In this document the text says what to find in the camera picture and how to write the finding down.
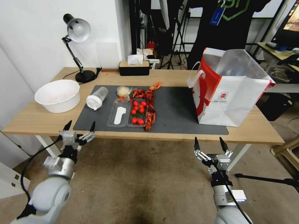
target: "black trash bin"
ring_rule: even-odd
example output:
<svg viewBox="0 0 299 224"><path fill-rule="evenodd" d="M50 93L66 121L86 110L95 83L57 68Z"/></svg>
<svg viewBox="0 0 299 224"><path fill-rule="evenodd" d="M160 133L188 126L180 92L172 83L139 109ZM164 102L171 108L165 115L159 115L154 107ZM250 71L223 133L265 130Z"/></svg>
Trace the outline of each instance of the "black trash bin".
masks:
<svg viewBox="0 0 299 224"><path fill-rule="evenodd" d="M286 111L286 109L294 105L294 101L283 94L268 93L268 95L269 98L264 104L257 104L258 108L268 121L275 121Z"/></svg>

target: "red and white shopping bag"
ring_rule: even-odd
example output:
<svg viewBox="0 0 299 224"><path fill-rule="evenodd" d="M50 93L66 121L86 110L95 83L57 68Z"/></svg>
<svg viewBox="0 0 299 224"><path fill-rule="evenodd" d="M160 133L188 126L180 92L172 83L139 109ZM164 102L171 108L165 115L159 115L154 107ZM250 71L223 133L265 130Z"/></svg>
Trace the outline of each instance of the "red and white shopping bag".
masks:
<svg viewBox="0 0 299 224"><path fill-rule="evenodd" d="M187 82L200 124L234 127L275 84L245 50L212 48L205 49L197 75Z"/></svg>

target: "computer screen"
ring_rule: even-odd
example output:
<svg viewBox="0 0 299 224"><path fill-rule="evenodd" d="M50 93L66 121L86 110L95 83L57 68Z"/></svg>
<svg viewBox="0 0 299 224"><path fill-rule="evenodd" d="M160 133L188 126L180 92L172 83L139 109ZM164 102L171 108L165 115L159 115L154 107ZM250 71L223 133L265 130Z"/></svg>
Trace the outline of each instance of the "computer screen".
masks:
<svg viewBox="0 0 299 224"><path fill-rule="evenodd" d="M290 30L299 32L299 7L296 6L296 9L292 9L289 13L291 17L288 19L287 24L284 26L284 30Z"/></svg>
<svg viewBox="0 0 299 224"><path fill-rule="evenodd" d="M299 47L299 0L289 11L272 42L288 47Z"/></svg>

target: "person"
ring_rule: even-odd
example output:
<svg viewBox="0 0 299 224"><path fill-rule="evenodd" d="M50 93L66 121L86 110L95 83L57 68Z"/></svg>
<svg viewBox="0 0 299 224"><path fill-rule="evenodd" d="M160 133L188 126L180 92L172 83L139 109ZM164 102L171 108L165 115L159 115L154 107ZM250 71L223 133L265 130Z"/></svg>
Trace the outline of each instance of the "person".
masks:
<svg viewBox="0 0 299 224"><path fill-rule="evenodd" d="M191 70L202 58L206 47L220 50L244 49L254 12L261 11L270 0L209 0L190 2L191 8L202 7L197 37L187 58ZM214 12L222 13L215 18Z"/></svg>

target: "tissue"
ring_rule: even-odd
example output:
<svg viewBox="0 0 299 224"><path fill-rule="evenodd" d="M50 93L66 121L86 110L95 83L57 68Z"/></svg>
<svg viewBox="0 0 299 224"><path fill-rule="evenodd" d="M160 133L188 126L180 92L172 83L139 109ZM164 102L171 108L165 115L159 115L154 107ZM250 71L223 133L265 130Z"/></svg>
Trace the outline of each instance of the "tissue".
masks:
<svg viewBox="0 0 299 224"><path fill-rule="evenodd" d="M137 54L133 54L133 55L129 55L128 56L128 64L142 64L143 62L143 55L137 55Z"/></svg>

